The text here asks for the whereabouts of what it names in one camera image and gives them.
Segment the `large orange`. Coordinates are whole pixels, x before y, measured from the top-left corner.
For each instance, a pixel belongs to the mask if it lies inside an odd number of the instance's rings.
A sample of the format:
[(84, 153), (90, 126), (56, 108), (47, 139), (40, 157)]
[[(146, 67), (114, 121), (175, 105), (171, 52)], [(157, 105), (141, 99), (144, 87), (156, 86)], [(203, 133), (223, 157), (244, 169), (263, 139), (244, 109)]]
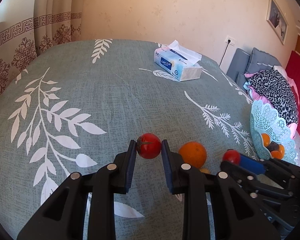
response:
[(285, 148), (283, 145), (279, 144), (277, 149), (270, 152), (271, 156), (276, 159), (283, 159), (285, 155)]

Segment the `red tomato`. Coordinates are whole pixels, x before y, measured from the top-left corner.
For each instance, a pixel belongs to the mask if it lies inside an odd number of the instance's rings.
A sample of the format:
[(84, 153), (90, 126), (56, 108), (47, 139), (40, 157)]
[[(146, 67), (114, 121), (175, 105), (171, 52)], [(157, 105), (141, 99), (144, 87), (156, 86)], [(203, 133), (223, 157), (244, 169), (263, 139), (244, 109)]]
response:
[(234, 149), (230, 149), (224, 153), (222, 161), (228, 161), (230, 163), (239, 165), (241, 161), (241, 155), (238, 151)]
[(161, 141), (153, 133), (145, 133), (138, 137), (137, 152), (144, 159), (154, 159), (161, 152)]

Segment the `dark passion fruit in basket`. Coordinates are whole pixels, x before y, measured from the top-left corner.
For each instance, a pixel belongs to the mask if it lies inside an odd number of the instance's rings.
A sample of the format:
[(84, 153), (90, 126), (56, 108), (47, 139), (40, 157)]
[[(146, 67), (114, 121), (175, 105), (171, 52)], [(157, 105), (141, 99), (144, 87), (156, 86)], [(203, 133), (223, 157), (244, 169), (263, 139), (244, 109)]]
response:
[(279, 151), (280, 149), (280, 145), (274, 141), (272, 141), (267, 147), (269, 152), (272, 152), (272, 151)]

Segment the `orange in basket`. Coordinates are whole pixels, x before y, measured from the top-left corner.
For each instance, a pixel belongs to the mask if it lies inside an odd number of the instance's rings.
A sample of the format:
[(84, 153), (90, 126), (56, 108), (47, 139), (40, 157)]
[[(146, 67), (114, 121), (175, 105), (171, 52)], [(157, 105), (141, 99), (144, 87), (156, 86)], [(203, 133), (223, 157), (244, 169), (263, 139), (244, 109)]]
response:
[(271, 143), (270, 136), (267, 133), (262, 133), (261, 137), (262, 137), (262, 140), (263, 140), (264, 147), (268, 147), (269, 144)]

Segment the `light blue lattice fruit basket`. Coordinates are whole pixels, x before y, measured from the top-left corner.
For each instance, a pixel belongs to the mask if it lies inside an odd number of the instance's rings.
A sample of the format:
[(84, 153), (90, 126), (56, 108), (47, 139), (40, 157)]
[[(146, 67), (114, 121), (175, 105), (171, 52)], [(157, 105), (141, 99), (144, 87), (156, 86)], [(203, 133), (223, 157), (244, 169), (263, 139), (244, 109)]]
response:
[(298, 154), (295, 141), (290, 137), (291, 132), (285, 119), (279, 117), (278, 111), (270, 104), (261, 100), (253, 102), (250, 114), (250, 131), (258, 159), (268, 160), (270, 151), (264, 146), (262, 134), (266, 133), (270, 141), (283, 145), (285, 154), (283, 160), (298, 165)]

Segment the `grey sofa cushion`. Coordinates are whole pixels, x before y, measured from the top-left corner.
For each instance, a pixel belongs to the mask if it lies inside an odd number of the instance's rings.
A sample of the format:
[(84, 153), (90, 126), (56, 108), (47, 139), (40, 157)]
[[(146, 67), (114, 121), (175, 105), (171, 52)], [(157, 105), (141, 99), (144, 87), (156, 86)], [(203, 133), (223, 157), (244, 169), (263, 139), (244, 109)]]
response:
[(276, 57), (254, 47), (251, 51), (245, 72), (253, 74), (262, 70), (272, 69), (274, 66), (281, 66)]

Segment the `grey blue sofa bed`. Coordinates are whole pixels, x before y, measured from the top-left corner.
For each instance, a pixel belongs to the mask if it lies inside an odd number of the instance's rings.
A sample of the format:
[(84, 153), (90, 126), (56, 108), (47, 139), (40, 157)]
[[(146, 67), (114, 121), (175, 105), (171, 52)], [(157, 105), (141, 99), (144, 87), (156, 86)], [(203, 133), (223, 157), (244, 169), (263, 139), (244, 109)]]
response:
[(227, 71), (227, 76), (235, 81), (236, 85), (244, 92), (244, 84), (247, 79), (245, 74), (253, 74), (262, 70), (272, 69), (274, 66), (281, 66), (279, 60), (257, 48), (253, 48), (251, 53), (237, 48)]

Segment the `tissue box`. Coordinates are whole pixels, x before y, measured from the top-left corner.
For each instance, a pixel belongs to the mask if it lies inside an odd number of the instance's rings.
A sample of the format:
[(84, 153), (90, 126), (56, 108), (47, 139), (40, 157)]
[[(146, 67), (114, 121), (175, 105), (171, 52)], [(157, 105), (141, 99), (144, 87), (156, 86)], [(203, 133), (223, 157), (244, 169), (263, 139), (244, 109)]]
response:
[(202, 55), (187, 49), (174, 40), (154, 51), (154, 62), (178, 81), (199, 79), (203, 68), (199, 65)]

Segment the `beige patterned curtain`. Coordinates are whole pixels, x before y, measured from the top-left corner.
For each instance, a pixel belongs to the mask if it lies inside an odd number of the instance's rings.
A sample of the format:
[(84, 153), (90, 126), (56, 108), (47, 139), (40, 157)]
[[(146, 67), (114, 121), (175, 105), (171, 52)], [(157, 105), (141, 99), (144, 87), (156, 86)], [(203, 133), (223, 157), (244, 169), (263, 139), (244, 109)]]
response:
[(1, 0), (0, 96), (53, 46), (81, 40), (83, 0)]

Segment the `white wall socket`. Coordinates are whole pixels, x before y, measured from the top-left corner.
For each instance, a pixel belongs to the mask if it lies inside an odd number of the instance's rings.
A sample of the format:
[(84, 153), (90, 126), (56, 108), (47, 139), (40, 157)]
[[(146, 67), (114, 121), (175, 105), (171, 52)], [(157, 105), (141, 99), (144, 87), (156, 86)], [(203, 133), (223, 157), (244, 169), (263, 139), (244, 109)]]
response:
[(236, 45), (236, 42), (237, 40), (231, 36), (227, 36), (226, 39), (225, 39), (225, 42), (231, 46), (235, 46)]

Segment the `framed wall picture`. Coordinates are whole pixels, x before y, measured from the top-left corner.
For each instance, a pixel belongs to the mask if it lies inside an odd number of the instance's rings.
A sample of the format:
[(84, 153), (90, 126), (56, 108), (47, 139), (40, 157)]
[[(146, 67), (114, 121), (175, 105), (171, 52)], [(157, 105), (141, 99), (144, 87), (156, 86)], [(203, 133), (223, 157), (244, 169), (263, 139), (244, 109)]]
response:
[(284, 14), (282, 13), (282, 10), (277, 5), (275, 0), (269, 0), (268, 2), (266, 21), (270, 24), (273, 31), (275, 31), (280, 42), (284, 45), (289, 25)]

